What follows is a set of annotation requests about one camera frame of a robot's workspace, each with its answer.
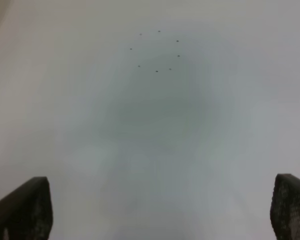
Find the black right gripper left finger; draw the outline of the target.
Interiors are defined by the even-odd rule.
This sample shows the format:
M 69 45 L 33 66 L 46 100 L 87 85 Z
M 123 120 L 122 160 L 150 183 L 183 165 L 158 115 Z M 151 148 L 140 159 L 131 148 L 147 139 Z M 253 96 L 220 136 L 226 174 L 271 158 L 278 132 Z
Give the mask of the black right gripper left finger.
M 0 200 L 0 240 L 48 240 L 52 200 L 46 176 L 33 177 Z

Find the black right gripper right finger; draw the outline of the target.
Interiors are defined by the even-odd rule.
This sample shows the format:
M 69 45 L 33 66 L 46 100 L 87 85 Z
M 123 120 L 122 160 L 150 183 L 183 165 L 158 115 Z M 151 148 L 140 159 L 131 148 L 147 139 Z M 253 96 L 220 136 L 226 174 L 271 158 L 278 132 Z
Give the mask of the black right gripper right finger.
M 278 240 L 300 240 L 300 179 L 292 174 L 275 178 L 270 222 Z

